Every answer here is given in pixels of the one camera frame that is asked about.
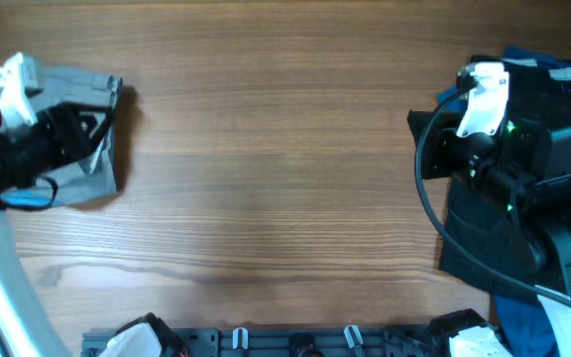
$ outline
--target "black cloth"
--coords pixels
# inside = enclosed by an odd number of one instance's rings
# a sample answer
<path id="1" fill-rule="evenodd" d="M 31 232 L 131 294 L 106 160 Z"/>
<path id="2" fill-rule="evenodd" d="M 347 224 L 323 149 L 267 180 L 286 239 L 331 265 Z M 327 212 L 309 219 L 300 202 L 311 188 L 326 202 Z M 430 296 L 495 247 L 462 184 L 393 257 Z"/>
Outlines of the black cloth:
<path id="1" fill-rule="evenodd" d="M 571 98 L 571 80 L 557 81 L 546 69 L 505 63 L 511 73 L 511 97 L 526 92 L 562 93 Z M 453 180 L 448 193 L 446 230 L 488 266 L 531 284 L 524 268 L 511 253 L 502 232 L 500 214 L 480 198 L 472 195 L 459 181 Z M 504 297 L 537 303 L 536 296 L 505 284 L 477 269 L 444 243 L 439 269 L 464 282 Z"/>

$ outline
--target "wooden tabletop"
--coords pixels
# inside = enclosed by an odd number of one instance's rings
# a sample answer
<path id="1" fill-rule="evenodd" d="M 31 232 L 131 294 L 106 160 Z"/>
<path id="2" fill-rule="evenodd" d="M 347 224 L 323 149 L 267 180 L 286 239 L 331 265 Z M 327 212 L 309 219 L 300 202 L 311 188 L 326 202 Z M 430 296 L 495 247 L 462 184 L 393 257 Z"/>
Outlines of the wooden tabletop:
<path id="1" fill-rule="evenodd" d="M 128 86 L 123 191 L 10 214 L 72 353 L 148 311 L 219 328 L 488 314 L 486 294 L 435 270 L 406 114 L 469 55 L 571 58 L 570 2 L 106 2 L 0 6 L 0 63 L 23 51 Z M 447 181 L 428 188 L 443 216 Z"/>

